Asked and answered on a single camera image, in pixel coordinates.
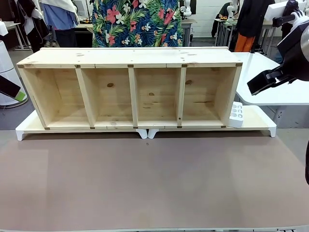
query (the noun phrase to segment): brown table surface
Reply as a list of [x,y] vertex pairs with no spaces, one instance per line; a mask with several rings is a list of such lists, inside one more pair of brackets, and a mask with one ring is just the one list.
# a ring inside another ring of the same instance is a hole
[[279,139],[247,135],[11,140],[0,149],[0,229],[309,224],[304,166]]

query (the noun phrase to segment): shelf compartment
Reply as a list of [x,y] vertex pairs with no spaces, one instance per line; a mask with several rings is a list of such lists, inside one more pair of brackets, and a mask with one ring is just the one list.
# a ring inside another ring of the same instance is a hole
[[177,127],[176,86],[180,69],[137,68],[138,127]]
[[230,113],[230,91],[236,67],[187,68],[183,128],[220,128]]
[[39,108],[44,127],[89,128],[75,69],[25,69],[23,80]]
[[81,69],[80,72],[90,124],[96,129],[132,129],[128,69]]

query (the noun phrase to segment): white base platform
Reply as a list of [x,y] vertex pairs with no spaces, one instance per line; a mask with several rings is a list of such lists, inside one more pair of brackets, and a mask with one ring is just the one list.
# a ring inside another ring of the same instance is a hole
[[277,125],[256,105],[243,106],[244,121],[241,128],[206,128],[206,129],[150,129],[148,138],[153,139],[159,131],[269,131],[270,136],[276,136]]
[[153,139],[158,131],[269,131],[271,137],[276,136],[277,125],[260,109],[258,106],[243,106],[244,122],[242,128],[206,128],[206,129],[150,129],[148,134],[146,129],[123,129],[123,130],[104,130],[104,129],[82,129],[82,130],[45,130],[42,126],[38,114],[33,111],[17,128],[16,135],[22,141],[27,134],[39,133],[100,133],[100,132],[137,132],[142,139]]
[[144,129],[128,129],[128,130],[104,130],[104,129],[82,129],[82,130],[45,130],[39,119],[39,116],[34,110],[17,128],[16,135],[18,141],[22,141],[28,134],[40,133],[101,133],[101,132],[137,132],[142,139],[147,138],[147,130]]

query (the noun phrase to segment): wooden cubby shelf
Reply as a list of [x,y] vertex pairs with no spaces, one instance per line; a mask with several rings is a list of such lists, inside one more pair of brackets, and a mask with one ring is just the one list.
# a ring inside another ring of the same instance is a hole
[[242,63],[226,48],[42,49],[18,64],[44,128],[224,128]]

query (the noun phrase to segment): white cylinder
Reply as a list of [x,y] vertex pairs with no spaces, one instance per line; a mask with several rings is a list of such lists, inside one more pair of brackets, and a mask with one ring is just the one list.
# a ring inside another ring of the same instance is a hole
[[[23,85],[21,84],[21,82],[19,80],[17,72],[14,68],[11,69],[10,71],[0,73],[0,75],[3,76],[5,79],[13,82],[14,84],[20,86],[20,91],[26,93]],[[0,93],[0,105],[1,106],[9,106],[9,105],[17,104],[17,103],[18,103],[18,101],[16,101],[15,99],[10,98],[10,97]]]
[[0,73],[11,70],[13,68],[14,65],[9,56],[8,50],[6,50],[4,42],[0,40]]

